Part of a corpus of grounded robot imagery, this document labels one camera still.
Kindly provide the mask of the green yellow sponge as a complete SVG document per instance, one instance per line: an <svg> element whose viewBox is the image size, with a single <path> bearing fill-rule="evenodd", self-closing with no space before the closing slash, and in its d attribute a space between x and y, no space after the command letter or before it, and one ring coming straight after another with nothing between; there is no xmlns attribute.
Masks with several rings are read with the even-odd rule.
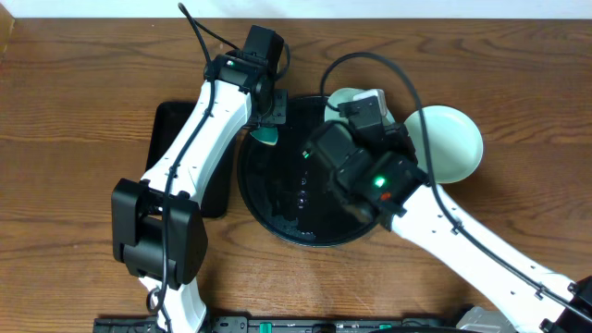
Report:
<svg viewBox="0 0 592 333"><path fill-rule="evenodd" d="M251 131L251 136L260 143L275 146L278 143L278 129L275 127L260 127Z"/></svg>

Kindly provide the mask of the mint green plate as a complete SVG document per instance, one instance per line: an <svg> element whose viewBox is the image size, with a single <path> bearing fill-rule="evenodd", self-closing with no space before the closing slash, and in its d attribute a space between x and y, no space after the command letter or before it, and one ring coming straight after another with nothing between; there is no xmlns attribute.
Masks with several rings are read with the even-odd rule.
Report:
<svg viewBox="0 0 592 333"><path fill-rule="evenodd" d="M380 104L380 111L382 115L382 122L385 126L392 125L395 123L393 115L391 115L387 104L384 91L381 89L362 90L354 88L342 88L333 92L329 98L328 103L333 106L339 106L342 103L348 103L353 101L362 100L365 97L375 96L378 98ZM337 120L343 123L348 123L349 120L345 116L341 116L339 111L330 109L328 106L325 107L324 120L328 122L330 120Z"/></svg>

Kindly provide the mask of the light green stained plate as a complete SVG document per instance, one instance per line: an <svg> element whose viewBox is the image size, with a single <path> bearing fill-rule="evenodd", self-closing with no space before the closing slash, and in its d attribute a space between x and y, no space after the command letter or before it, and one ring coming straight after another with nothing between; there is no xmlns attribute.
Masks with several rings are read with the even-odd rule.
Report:
<svg viewBox="0 0 592 333"><path fill-rule="evenodd" d="M484 142L477 125L462 111L446 106L423 108L434 177L450 184L471 176L478 168Z"/></svg>

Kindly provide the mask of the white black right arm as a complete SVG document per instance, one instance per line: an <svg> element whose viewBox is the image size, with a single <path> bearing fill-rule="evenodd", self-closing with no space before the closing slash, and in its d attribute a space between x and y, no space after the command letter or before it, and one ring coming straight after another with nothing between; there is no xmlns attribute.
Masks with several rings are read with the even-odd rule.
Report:
<svg viewBox="0 0 592 333"><path fill-rule="evenodd" d="M518 332L588 332L591 280L539 265L484 227L404 154L372 151L346 124L315 129L302 156L328 174L339 204L431 253L480 291Z"/></svg>

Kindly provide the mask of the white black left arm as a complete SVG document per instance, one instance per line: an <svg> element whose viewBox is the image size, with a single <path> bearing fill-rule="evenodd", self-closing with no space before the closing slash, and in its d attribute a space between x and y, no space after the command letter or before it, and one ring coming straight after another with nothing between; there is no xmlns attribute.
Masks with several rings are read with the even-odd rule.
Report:
<svg viewBox="0 0 592 333"><path fill-rule="evenodd" d="M276 55L232 51L206 67L200 95L176 138L140 180L111 196L113 254L148 290L151 326L197 332L207 313L196 280L207 250L204 194L243 127L265 124L284 92Z"/></svg>

